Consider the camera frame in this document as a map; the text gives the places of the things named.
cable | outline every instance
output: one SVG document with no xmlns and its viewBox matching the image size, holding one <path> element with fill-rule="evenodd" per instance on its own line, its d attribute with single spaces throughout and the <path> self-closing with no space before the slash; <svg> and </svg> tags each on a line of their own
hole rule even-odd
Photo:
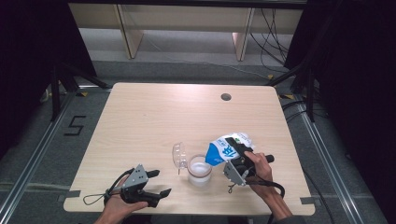
<svg viewBox="0 0 396 224">
<path fill-rule="evenodd" d="M 264 46 L 262 46 L 254 37 L 254 35 L 252 33 L 250 33 L 250 36 L 253 38 L 253 40 L 257 43 L 257 45 L 259 45 L 259 47 L 262 49 L 262 51 L 264 50 L 267 54 L 269 54 L 271 57 L 273 57 L 277 62 L 279 62 L 280 64 L 284 64 L 281 60 L 279 60 L 274 54 L 272 54 L 270 51 L 268 51 L 267 49 L 264 48 Z"/>
<path fill-rule="evenodd" d="M 289 123 L 292 119 L 297 118 L 299 115 L 302 115 L 305 112 L 306 112 L 306 110 L 303 110 L 303 111 L 299 111 L 293 115 L 290 115 L 289 117 L 286 118 L 286 122 Z"/>
<path fill-rule="evenodd" d="M 278 184 L 274 181 L 264 180 L 263 178 L 259 177 L 258 175 L 256 175 L 256 176 L 261 181 L 247 181 L 247 185 L 262 185 L 262 186 L 266 186 L 266 187 L 274 187 L 274 188 L 277 188 L 280 190 L 280 196 L 282 197 L 282 199 L 285 197 L 286 191 L 285 191 L 285 188 L 283 188 L 283 186 L 281 186 L 280 184 Z M 271 213 L 270 217 L 268 218 L 267 224 L 272 223 L 273 219 L 274 219 L 274 214 Z"/>
<path fill-rule="evenodd" d="M 285 111 L 287 108 L 291 107 L 292 105 L 304 104 L 304 103 L 305 103 L 304 100 L 302 100 L 302 101 L 293 101 L 293 102 L 291 102 L 291 103 L 282 105 L 282 110 Z"/>
<path fill-rule="evenodd" d="M 287 73 L 287 72 L 275 70 L 275 69 L 272 69 L 272 68 L 269 68 L 268 66 L 266 66 L 266 65 L 264 64 L 264 62 L 263 62 L 262 52 L 260 53 L 260 61 L 262 62 L 262 66 L 263 66 L 264 68 L 266 68 L 266 69 L 268 69 L 268 70 L 270 70 L 270 71 L 273 71 L 273 72 L 279 72 L 279 73 L 283 73 L 283 74 Z"/>
<path fill-rule="evenodd" d="M 275 9 L 275 8 L 272 9 L 272 12 L 273 12 L 273 13 L 272 13 L 272 22 L 271 22 L 271 25 L 269 24 L 267 18 L 265 17 L 265 14 L 264 14 L 264 11 L 262 10 L 262 8 L 261 8 L 261 12 L 262 12 L 262 17 L 264 18 L 265 23 L 267 24 L 267 27 L 268 27 L 268 31 L 269 31 L 267 37 L 264 37 L 263 34 L 262 34 L 262 37 L 265 39 L 265 42 L 264 42 L 264 45 L 263 45 L 263 46 L 265 46 L 265 44 L 268 43 L 268 44 L 269 44 L 271 47 L 273 47 L 274 49 L 278 49 L 278 50 L 279 50 L 279 53 L 280 53 L 280 55 L 281 55 L 281 57 L 282 57 L 282 59 L 283 59 L 283 61 L 286 61 L 285 53 L 288 53 L 289 50 L 288 50 L 286 47 L 284 47 L 282 44 L 280 44 L 279 39 L 278 39 L 278 37 L 277 37 L 276 21 L 275 21 L 276 9 Z M 277 44 L 277 47 L 274 46 L 274 45 L 272 45 L 271 43 L 268 42 L 268 38 L 269 38 L 270 35 L 271 35 L 271 36 L 273 37 L 273 39 L 275 40 L 275 42 L 276 42 L 276 44 Z"/>
<path fill-rule="evenodd" d="M 319 195 L 320 199 L 322 200 L 322 202 L 323 202 L 323 204 L 324 204 L 324 206 L 325 206 L 325 208 L 326 208 L 326 210 L 327 210 L 327 213 L 329 214 L 329 217 L 330 217 L 331 222 L 332 222 L 332 223 L 335 223 L 335 222 L 334 222 L 334 218 L 332 217 L 332 212 L 330 211 L 329 205 L 327 205 L 326 201 L 324 200 L 324 197 L 323 197 L 323 195 L 321 194 L 321 192 L 320 192 L 318 186 L 315 184 L 315 182 L 314 182 L 314 180 L 312 179 L 311 175 L 308 174 L 308 172 L 305 170 L 305 168 L 304 168 L 304 167 L 302 167 L 302 168 L 303 168 L 303 172 L 304 172 L 304 174 L 306 175 L 306 177 L 308 177 L 309 181 L 311 181 L 312 185 L 313 185 L 314 188 L 317 190 L 318 195 Z"/>
<path fill-rule="evenodd" d="M 230 186 L 228 186 L 228 193 L 232 193 L 233 192 L 233 187 L 235 186 L 236 184 L 233 184 L 233 185 L 230 185 Z"/>
<path fill-rule="evenodd" d="M 122 175 L 120 175 L 116 181 L 114 181 L 113 185 L 111 185 L 111 187 L 109 189 L 106 190 L 105 193 L 103 194 L 90 194 L 90 195 L 86 195 L 84 198 L 82 198 L 82 201 L 86 204 L 86 205 L 91 205 L 94 204 L 96 202 L 98 202 L 101 198 L 105 197 L 105 203 L 111 198 L 112 195 L 115 194 L 119 194 L 119 193 L 112 193 L 112 191 L 114 189 L 119 189 L 118 187 L 116 187 L 116 185 L 120 182 L 120 180 L 125 176 L 125 175 L 130 175 L 132 172 L 134 171 L 134 168 L 132 168 L 131 170 L 127 170 L 125 171 Z M 92 203 L 87 203 L 86 202 L 86 198 L 92 197 L 92 196 L 100 196 L 98 199 L 96 199 L 95 201 L 93 201 Z"/>
</svg>

human hand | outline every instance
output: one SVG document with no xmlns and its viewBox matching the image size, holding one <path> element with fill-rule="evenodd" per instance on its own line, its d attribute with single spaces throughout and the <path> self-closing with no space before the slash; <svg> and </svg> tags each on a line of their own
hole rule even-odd
<svg viewBox="0 0 396 224">
<path fill-rule="evenodd" d="M 272 176 L 272 168 L 269 165 L 267 159 L 265 158 L 264 153 L 254 154 L 253 152 L 245 151 L 245 155 L 249 157 L 255 165 L 256 168 L 256 176 L 247 177 L 247 181 L 255 182 L 255 181 L 273 181 Z M 262 185 L 250 185 L 251 189 L 257 193 L 264 201 L 268 199 L 268 197 L 277 194 L 274 187 L 267 187 Z"/>
<path fill-rule="evenodd" d="M 128 176 L 125 176 L 118 184 L 121 186 Z M 112 192 L 110 199 L 105 205 L 102 215 L 96 220 L 95 224 L 116 224 L 121 223 L 132 212 L 149 206 L 147 202 L 126 203 L 117 192 Z"/>
<path fill-rule="evenodd" d="M 256 168 L 256 176 L 248 177 L 248 182 L 258 182 L 263 180 L 271 182 L 273 181 L 272 169 L 268 164 L 264 153 L 254 154 L 252 152 L 245 151 L 245 155 L 254 162 L 254 166 Z M 292 216 L 292 213 L 285 201 L 283 201 L 283 198 L 279 193 L 276 192 L 274 187 L 267 187 L 263 185 L 250 185 L 250 187 L 268 205 L 276 220 L 281 220 L 283 218 Z"/>
</svg>

white liquid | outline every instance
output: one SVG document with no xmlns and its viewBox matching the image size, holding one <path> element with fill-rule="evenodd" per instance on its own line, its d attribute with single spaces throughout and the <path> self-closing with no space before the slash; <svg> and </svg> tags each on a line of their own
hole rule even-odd
<svg viewBox="0 0 396 224">
<path fill-rule="evenodd" d="M 204 175 L 206 174 L 210 169 L 210 165 L 204 162 L 196 162 L 191 165 L 191 171 L 195 175 Z"/>
</svg>

floor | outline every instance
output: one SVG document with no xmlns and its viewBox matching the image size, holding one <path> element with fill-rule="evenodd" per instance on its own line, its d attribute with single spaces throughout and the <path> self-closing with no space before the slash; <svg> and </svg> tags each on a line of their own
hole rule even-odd
<svg viewBox="0 0 396 224">
<path fill-rule="evenodd" d="M 146 31 L 135 59 L 128 60 L 120 31 L 80 31 L 95 69 L 98 70 L 98 76 L 109 82 L 127 79 L 128 74 L 123 74 L 120 66 L 140 63 L 167 66 L 170 72 L 174 69 L 175 73 L 180 72 L 177 70 L 179 66 L 198 64 L 209 66 L 211 69 L 232 69 L 242 74 L 240 76 L 263 80 L 266 80 L 268 75 L 279 75 L 287 71 L 267 53 L 261 55 L 262 50 L 251 37 L 244 61 L 238 62 L 234 55 L 231 34 Z M 266 35 L 254 36 L 262 43 Z M 277 37 L 278 42 L 285 47 L 292 39 L 292 35 Z M 278 49 L 269 46 L 267 48 L 282 61 Z M 248 71 L 250 67 L 266 67 L 266 71 L 269 72 L 263 74 L 254 69 Z M 285 97 L 280 99 L 282 105 L 304 96 L 295 95 L 294 99 L 288 98 L 291 82 L 292 78 L 289 78 L 276 87 L 281 98 Z M 90 85 L 81 81 L 81 86 Z M 70 186 L 78 162 L 84 155 L 83 147 L 90 141 L 100 117 L 100 108 L 103 108 L 108 96 L 108 91 L 87 91 L 90 95 L 89 102 L 85 97 L 69 97 L 67 94 L 63 96 L 63 102 L 69 109 L 56 124 L 49 121 L 50 103 L 44 102 L 33 115 L 21 141 L 0 161 L 0 200 L 4 202 L 14 199 L 17 202 L 8 208 L 6 219 L 2 219 L 2 223 L 92 223 L 98 217 L 99 214 L 95 213 L 70 214 L 62 207 L 64 193 Z M 90 106 L 99 109 L 90 110 Z M 370 190 L 361 180 L 353 161 L 348 159 L 347 150 L 343 147 L 331 121 L 326 118 L 324 108 L 320 104 L 315 104 L 314 123 L 309 121 L 304 110 L 304 105 L 300 104 L 287 107 L 285 118 L 301 164 L 306 171 L 306 180 L 317 208 L 312 217 L 305 218 L 307 223 L 387 223 Z M 64 140 L 63 133 L 70 132 L 67 129 L 70 118 L 78 114 L 91 118 L 84 125 L 87 131 L 78 139 Z M 49 141 L 43 142 L 43 136 L 47 136 Z M 19 191 L 14 190 L 15 183 L 25 184 L 25 187 L 20 187 Z M 250 217 L 250 220 L 253 223 L 263 223 L 267 218 Z"/>
</svg>

transparent cup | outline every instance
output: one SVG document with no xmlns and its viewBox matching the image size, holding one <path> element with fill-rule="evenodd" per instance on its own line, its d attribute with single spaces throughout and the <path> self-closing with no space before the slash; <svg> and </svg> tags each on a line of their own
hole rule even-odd
<svg viewBox="0 0 396 224">
<path fill-rule="evenodd" d="M 212 166 L 205 162 L 205 155 L 198 154 L 188 162 L 189 181 L 194 186 L 203 187 L 209 182 L 212 174 Z"/>
</svg>

